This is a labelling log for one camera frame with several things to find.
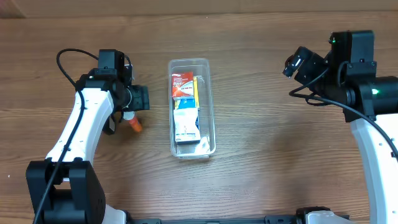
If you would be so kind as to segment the clear plastic container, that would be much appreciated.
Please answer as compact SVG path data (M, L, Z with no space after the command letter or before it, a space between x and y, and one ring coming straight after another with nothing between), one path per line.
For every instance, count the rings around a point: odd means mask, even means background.
M169 62L170 150L184 159L210 157L216 151L215 116L209 61Z

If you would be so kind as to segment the red white medicine box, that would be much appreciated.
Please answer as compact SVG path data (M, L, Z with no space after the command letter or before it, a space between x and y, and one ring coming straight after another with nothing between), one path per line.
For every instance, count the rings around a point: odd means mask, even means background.
M193 72L173 73L171 87L175 100L194 98Z

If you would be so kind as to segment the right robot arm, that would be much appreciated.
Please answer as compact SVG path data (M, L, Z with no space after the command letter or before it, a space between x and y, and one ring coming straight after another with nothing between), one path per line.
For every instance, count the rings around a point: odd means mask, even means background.
M397 223L397 77L377 77L374 33L333 32L324 57L299 47L283 74L301 86L289 95L342 108L363 162L371 223Z

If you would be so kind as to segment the orange pill bottle white cap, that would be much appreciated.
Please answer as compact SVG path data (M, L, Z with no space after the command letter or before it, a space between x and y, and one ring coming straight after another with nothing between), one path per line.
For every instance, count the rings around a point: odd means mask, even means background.
M133 112L133 111L124 112L123 119L129 123L130 127L135 132L140 133L142 131L142 125L139 122L137 116L135 115L135 112Z

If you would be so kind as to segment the blue yellow cough drops box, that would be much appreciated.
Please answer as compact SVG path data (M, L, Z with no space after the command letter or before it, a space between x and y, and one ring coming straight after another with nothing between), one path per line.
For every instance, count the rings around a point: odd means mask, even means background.
M200 102L198 96L198 80L197 77L193 77L193 96L192 99L182 99L174 101L174 108L184 109L184 108L197 108L200 109Z

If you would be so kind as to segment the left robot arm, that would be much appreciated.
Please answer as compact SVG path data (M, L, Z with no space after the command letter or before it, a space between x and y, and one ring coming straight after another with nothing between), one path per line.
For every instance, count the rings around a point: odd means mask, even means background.
M27 167L34 223L133 222L127 211L106 203L93 161L100 136L114 134L121 121L142 131L135 112L149 110L148 89L132 84L132 64L123 52L102 49L95 59L96 68L70 80L75 103L57 143Z

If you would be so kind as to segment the white blue medicine box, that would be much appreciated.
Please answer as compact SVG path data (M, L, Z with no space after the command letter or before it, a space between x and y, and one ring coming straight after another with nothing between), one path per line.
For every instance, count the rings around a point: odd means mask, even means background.
M177 143L195 142L201 139L197 108L174 110L174 125Z

